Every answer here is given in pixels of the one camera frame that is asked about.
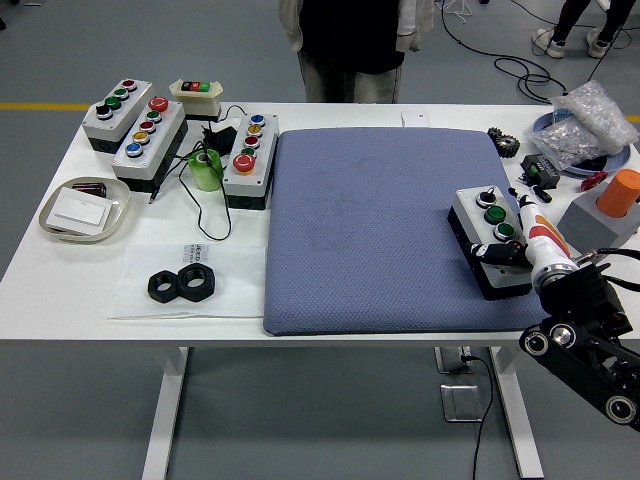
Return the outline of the robot right hand white shell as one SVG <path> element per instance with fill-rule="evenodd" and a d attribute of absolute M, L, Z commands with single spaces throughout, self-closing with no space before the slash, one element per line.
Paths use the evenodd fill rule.
<path fill-rule="evenodd" d="M 516 198 L 520 209 L 524 241 L 518 244 L 514 241 L 503 244 L 466 242 L 463 251 L 492 265 L 522 266 L 527 260 L 532 266 L 531 283 L 536 290 L 578 270 L 564 237 L 543 215 L 538 203 L 529 194 L 519 194 L 513 187 L 508 191 Z"/>

